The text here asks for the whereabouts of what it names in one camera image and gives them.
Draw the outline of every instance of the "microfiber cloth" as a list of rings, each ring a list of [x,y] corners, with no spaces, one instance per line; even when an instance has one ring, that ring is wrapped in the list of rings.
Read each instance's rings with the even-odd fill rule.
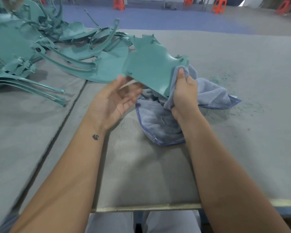
[[[175,67],[168,98],[151,89],[144,89],[136,103],[137,117],[144,133],[151,141],[160,146],[185,142],[182,130],[171,113],[179,68],[183,68],[185,77],[190,75],[197,81],[198,106],[209,109],[229,109],[241,102],[240,99],[228,95],[225,88],[207,79],[197,78],[197,72],[191,65],[188,68]]]

